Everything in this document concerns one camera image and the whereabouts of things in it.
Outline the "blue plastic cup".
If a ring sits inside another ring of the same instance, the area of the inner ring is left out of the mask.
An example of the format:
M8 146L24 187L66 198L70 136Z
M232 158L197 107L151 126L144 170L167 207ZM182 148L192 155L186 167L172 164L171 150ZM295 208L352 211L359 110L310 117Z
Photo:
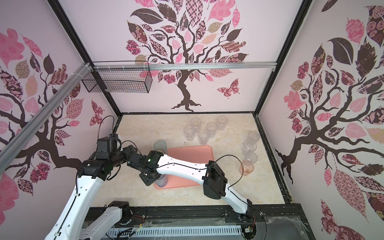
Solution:
M167 185L168 178L167 175L161 175L159 179L156 180L155 184L158 188L163 188Z

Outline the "green textured plastic cup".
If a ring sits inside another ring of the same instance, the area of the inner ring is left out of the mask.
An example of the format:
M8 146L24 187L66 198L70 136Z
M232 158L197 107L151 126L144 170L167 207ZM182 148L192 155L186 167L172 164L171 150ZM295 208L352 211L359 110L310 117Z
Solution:
M167 143L163 140L156 141L154 143L154 150L166 154L168 150Z

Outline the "pink plastic tray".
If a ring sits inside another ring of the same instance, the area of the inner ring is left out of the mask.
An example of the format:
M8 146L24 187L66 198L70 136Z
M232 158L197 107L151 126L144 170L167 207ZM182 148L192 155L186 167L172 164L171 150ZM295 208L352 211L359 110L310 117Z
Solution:
M168 149L158 161L157 172L165 175L167 183L157 189L174 189L199 186L203 180L196 182L197 177L206 173L207 164L214 160L211 146L192 146Z

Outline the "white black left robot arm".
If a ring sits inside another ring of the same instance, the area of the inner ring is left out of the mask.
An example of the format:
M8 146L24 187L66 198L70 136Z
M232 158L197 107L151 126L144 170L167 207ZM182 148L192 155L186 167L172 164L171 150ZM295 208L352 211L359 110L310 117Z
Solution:
M97 149L83 162L75 177L75 188L47 240L100 240L117 223L126 225L132 220L128 202L114 201L88 227L83 228L86 216L97 192L113 168L121 167L131 157L138 158L135 146L122 148L117 137L105 137L97 141Z

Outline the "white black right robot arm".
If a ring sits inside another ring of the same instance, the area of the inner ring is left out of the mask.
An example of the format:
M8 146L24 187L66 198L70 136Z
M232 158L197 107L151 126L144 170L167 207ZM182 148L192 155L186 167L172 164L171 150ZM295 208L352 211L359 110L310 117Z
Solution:
M204 195L210 199L223 200L235 213L251 218L252 202L232 190L224 171L215 161L197 164L175 159L157 151L145 155L131 153L126 158L129 167L140 171L140 178L150 186L162 175L176 176L203 186Z

